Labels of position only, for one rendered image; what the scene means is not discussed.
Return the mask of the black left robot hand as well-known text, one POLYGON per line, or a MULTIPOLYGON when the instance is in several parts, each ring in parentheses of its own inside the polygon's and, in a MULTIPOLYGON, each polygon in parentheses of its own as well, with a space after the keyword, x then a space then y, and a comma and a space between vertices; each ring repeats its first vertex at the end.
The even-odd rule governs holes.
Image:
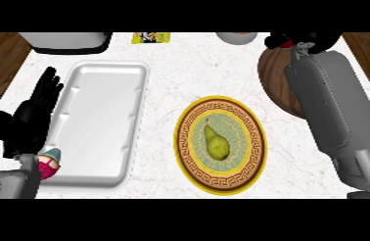
POLYGON ((43 148, 50 114, 62 88, 56 69, 47 67, 38 78, 32 96, 21 103, 15 114, 0 111, 0 141, 6 159, 22 154, 35 154, 43 148))

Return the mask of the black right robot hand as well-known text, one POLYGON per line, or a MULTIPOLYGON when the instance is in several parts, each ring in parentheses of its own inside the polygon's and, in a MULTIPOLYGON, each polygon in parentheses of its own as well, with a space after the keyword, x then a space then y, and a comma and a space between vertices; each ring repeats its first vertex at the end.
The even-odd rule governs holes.
POLYGON ((327 32, 273 32, 264 40, 268 49, 289 48, 298 43, 312 43, 314 47, 308 49, 309 54, 318 54, 329 50, 340 37, 338 31, 327 32))

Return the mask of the brown wooden bowl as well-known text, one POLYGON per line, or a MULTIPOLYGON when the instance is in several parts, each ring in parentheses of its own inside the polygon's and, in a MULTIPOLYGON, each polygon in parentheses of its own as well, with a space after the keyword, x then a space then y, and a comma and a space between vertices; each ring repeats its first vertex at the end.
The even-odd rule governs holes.
POLYGON ((264 92, 277 107, 298 118, 304 118, 299 101, 290 90, 284 67, 290 64, 287 48, 265 49, 259 55, 258 74, 264 92))

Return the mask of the patterned yellow-rimmed plate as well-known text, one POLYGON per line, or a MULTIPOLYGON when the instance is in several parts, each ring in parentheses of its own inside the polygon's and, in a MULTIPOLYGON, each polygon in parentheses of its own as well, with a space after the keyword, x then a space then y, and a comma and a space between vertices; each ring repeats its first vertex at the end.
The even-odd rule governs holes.
POLYGON ((225 96, 197 99, 177 122, 174 149, 180 168, 196 187, 215 195, 245 191, 259 179, 267 159, 265 133, 246 105, 225 96), (230 144, 230 155, 223 161, 206 152, 206 122, 230 144))

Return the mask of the white rectangular tray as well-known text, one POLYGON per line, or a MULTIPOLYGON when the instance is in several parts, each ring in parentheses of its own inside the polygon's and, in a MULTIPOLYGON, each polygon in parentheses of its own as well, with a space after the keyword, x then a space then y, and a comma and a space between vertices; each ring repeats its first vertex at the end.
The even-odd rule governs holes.
POLYGON ((71 68, 44 144, 60 150, 60 169, 44 190, 96 193, 124 183, 147 77, 137 61, 82 61, 71 68))

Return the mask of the grey round container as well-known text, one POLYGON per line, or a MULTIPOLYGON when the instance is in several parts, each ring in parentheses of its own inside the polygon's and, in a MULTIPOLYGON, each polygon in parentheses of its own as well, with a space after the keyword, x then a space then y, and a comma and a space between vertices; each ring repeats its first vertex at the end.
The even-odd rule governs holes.
POLYGON ((249 44, 258 34, 255 32, 217 32, 218 38, 231 45, 249 44))

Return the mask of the grey and black appliance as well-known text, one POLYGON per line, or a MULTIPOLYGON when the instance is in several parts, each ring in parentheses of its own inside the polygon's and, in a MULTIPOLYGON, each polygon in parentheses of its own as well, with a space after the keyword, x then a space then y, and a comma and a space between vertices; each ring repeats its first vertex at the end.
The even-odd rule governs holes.
POLYGON ((105 52, 110 44, 110 32, 21 32, 40 54, 85 55, 105 52))

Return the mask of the yellow printed box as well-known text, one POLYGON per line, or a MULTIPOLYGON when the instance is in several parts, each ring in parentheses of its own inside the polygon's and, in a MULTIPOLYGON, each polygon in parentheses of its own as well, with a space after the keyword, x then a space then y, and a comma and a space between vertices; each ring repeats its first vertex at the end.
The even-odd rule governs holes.
POLYGON ((171 41, 171 34, 168 32, 134 32, 133 44, 140 43, 168 43, 171 41))

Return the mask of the green pear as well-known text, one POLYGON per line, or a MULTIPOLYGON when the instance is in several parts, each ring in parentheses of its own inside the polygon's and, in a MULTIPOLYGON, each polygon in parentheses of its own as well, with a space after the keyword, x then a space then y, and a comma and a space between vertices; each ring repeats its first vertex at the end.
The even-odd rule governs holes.
POLYGON ((225 160, 230 155, 230 144, 227 139, 215 132, 208 122, 203 127, 203 136, 208 155, 217 161, 225 160))

